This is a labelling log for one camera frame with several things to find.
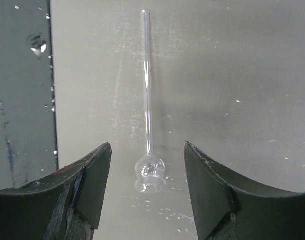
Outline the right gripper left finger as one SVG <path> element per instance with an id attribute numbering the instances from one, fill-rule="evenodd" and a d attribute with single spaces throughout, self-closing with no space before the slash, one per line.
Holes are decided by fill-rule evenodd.
<path id="1" fill-rule="evenodd" d="M 93 239 L 111 158 L 106 142 L 46 177 L 0 190 L 0 240 Z"/>

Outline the glass bulb tube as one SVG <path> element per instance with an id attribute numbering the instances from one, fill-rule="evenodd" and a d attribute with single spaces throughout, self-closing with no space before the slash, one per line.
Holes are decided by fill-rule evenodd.
<path id="1" fill-rule="evenodd" d="M 145 155 L 135 165 L 137 181 L 135 188 L 140 193 L 155 194 L 165 185 L 166 166 L 164 161 L 153 152 L 153 109 L 152 109 L 152 54 L 151 54 L 151 16 L 143 9 L 143 70 L 144 70 L 144 116 L 145 116 Z"/>

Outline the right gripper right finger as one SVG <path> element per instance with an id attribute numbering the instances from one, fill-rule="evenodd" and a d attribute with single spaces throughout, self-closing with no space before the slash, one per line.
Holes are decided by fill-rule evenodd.
<path id="1" fill-rule="evenodd" d="M 305 240 L 305 192 L 245 177 L 190 142 L 184 161 L 200 240 Z"/>

